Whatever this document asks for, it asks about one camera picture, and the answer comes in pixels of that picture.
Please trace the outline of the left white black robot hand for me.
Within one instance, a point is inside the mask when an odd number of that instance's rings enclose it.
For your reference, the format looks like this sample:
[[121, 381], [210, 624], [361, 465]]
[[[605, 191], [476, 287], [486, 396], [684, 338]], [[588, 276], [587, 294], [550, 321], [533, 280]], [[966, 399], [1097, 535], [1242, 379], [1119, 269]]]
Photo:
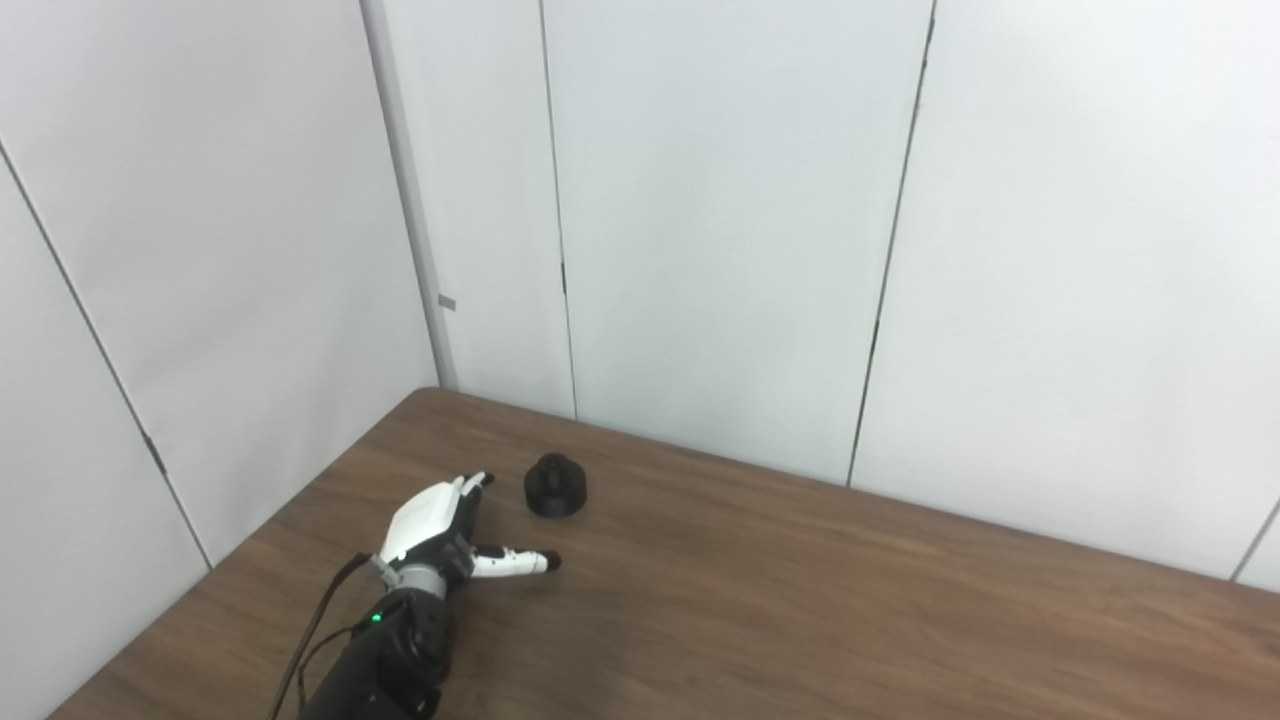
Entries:
[[420, 591], [439, 600], [472, 579], [548, 574], [561, 569], [557, 552], [475, 544], [486, 471], [435, 483], [392, 516], [381, 548], [370, 557], [389, 591]]

